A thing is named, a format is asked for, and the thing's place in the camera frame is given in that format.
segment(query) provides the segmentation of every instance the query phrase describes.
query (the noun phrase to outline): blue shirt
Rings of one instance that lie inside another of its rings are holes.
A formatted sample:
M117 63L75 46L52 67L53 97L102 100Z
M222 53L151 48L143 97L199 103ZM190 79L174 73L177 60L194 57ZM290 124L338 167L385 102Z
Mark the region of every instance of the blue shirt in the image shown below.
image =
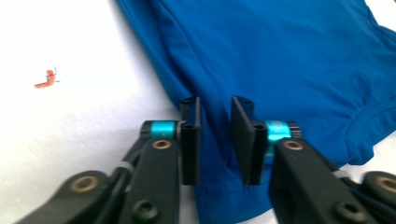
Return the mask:
M337 165L363 164L396 130L396 33L362 0L119 0L170 99L202 104L201 223L235 223L271 208L243 186L230 139L232 95L262 120L294 120Z

